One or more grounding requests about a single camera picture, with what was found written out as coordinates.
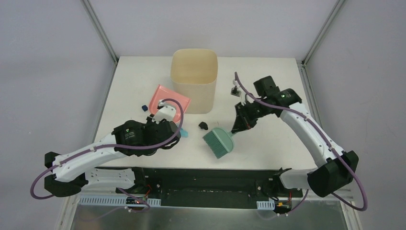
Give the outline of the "green hand brush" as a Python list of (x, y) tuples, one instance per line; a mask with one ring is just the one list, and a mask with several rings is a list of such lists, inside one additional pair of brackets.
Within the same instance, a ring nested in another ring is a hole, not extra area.
[(217, 159), (222, 158), (234, 150), (233, 133), (221, 127), (215, 127), (203, 136), (203, 140), (209, 146)]

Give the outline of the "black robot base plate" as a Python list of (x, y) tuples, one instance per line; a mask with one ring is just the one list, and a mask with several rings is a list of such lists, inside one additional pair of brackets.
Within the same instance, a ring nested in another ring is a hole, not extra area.
[(160, 199), (165, 207), (255, 209), (258, 201), (300, 198), (277, 181), (281, 170), (164, 169), (134, 167), (126, 192)]

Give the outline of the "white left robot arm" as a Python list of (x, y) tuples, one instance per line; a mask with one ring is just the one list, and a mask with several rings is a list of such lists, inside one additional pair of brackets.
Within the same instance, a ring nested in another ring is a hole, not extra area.
[(180, 140), (173, 118), (178, 110), (171, 105), (158, 108), (146, 123), (128, 120), (86, 147), (60, 155), (49, 152), (45, 166), (51, 175), (44, 178), (44, 188), (56, 197), (78, 194), (90, 188), (116, 187), (135, 194), (145, 190), (142, 169), (102, 169), (100, 165), (129, 156), (151, 156), (158, 149), (171, 149)]

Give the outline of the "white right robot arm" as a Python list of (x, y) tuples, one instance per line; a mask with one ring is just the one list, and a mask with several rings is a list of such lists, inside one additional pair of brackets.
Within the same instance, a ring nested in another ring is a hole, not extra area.
[(258, 97), (253, 102), (247, 100), (246, 94), (235, 105), (232, 134), (252, 129), (259, 118), (276, 115), (298, 136), (316, 165), (314, 169), (279, 172), (271, 184), (275, 195), (284, 196), (299, 188), (326, 197), (352, 182), (359, 157), (345, 151), (321, 129), (293, 89), (280, 90), (271, 76), (254, 82), (254, 87)]

